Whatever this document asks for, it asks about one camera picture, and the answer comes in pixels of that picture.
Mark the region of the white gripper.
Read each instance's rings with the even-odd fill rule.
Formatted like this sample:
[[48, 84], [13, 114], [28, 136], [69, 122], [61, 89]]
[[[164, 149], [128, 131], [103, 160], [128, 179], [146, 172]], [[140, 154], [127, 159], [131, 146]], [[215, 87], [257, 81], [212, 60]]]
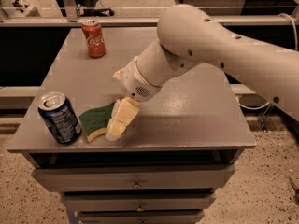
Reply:
[[121, 137], [138, 114], [139, 102], [148, 101], [161, 90], [160, 87], [149, 84], [142, 76], [137, 66], [137, 56], [116, 71], [113, 77], [120, 82], [121, 91], [128, 97], [117, 100], [113, 106], [111, 119], [107, 125], [108, 141], [116, 141]]

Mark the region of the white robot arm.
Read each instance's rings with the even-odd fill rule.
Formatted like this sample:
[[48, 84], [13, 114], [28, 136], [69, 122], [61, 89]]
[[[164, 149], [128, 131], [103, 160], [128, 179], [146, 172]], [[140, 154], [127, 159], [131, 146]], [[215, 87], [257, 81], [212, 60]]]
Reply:
[[114, 104], [106, 139], [118, 140], [139, 111], [171, 78], [209, 63], [299, 120], [299, 52], [235, 34], [190, 5], [170, 7], [157, 38], [114, 74], [125, 97]]

